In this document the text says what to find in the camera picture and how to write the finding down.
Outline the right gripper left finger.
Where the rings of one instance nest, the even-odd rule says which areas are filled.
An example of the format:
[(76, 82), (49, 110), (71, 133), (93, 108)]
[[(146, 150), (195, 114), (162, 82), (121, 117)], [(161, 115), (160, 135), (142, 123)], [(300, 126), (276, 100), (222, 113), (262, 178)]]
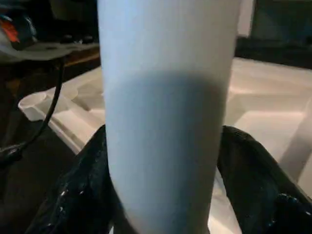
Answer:
[(27, 234), (130, 234), (109, 172), (106, 126), (78, 153), (76, 163), (55, 183)]

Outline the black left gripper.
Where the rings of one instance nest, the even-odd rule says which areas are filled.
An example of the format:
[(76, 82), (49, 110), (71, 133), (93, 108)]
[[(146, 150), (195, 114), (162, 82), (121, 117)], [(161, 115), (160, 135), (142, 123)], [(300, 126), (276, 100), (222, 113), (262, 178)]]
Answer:
[(15, 50), (24, 50), (38, 42), (36, 28), (25, 11), (11, 10), (1, 14), (0, 28)]

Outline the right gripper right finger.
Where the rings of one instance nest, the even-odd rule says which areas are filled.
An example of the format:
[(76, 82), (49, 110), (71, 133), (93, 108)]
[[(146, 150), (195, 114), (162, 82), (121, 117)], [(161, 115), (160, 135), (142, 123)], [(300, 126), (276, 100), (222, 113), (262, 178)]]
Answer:
[(223, 126), (217, 168), (242, 233), (312, 232), (312, 200), (250, 134)]

